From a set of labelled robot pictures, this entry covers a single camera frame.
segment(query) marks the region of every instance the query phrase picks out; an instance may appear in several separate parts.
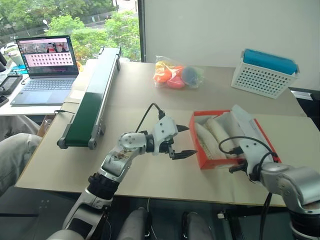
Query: laptop keyboard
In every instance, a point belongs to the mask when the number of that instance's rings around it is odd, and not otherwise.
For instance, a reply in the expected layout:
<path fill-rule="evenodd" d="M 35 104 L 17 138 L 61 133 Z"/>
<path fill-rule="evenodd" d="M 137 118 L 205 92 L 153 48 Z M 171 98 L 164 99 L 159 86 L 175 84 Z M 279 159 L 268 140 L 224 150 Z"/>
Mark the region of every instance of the laptop keyboard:
<path fill-rule="evenodd" d="M 70 90 L 74 79 L 41 80 L 31 79 L 23 88 L 24 91 Z"/>

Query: gray pants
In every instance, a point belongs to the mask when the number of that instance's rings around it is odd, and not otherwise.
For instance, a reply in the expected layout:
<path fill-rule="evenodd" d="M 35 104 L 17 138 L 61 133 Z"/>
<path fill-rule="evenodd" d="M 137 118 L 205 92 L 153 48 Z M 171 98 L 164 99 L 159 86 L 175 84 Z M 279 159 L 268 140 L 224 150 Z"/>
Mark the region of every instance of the gray pants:
<path fill-rule="evenodd" d="M 0 196 L 17 182 L 39 145 L 38 130 L 26 116 L 0 116 Z"/>

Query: green conveyor belt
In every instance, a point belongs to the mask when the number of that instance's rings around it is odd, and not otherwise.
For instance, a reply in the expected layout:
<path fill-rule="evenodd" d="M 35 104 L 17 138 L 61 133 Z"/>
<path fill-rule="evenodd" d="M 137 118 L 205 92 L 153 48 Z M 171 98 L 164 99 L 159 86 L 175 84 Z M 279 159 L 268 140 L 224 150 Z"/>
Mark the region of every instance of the green conveyor belt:
<path fill-rule="evenodd" d="M 92 137 L 93 127 L 103 103 L 108 80 L 112 80 L 110 75 L 112 76 L 113 74 L 113 66 L 119 53 L 119 48 L 105 48 L 102 55 L 100 55 L 86 93 L 66 134 L 66 146 L 88 146 L 88 142 Z"/>
<path fill-rule="evenodd" d="M 97 113 L 101 106 L 101 94 L 87 92 L 81 102 L 76 117 L 65 137 L 67 146 L 82 147 L 88 146 L 91 132 L 97 119 Z"/>

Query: person's leg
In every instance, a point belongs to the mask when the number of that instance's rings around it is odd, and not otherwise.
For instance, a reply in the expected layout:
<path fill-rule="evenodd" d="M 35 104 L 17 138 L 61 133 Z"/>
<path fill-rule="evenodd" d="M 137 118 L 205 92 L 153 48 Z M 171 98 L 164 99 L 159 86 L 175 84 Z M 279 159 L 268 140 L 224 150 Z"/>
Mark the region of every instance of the person's leg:
<path fill-rule="evenodd" d="M 19 133 L 37 134 L 40 126 L 24 115 L 0 116 L 0 141 Z"/>
<path fill-rule="evenodd" d="M 184 212 L 181 239 L 214 240 L 214 237 L 208 223 L 198 213 Z"/>
<path fill-rule="evenodd" d="M 139 207 L 139 209 L 134 210 L 126 218 L 116 240 L 145 239 L 147 221 L 148 212 L 143 207 Z"/>
<path fill-rule="evenodd" d="M 0 196 L 17 182 L 41 139 L 19 133 L 0 142 Z"/>

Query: blue ball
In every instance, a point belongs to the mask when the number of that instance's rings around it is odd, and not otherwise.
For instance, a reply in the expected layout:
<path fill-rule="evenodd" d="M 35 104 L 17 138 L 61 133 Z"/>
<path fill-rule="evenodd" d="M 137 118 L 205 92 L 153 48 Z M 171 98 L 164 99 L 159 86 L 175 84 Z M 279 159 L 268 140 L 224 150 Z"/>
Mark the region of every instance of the blue ball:
<path fill-rule="evenodd" d="M 198 84 L 197 71 L 191 66 L 186 66 L 182 70 L 181 78 L 184 81 L 184 83 L 189 86 L 196 86 Z"/>

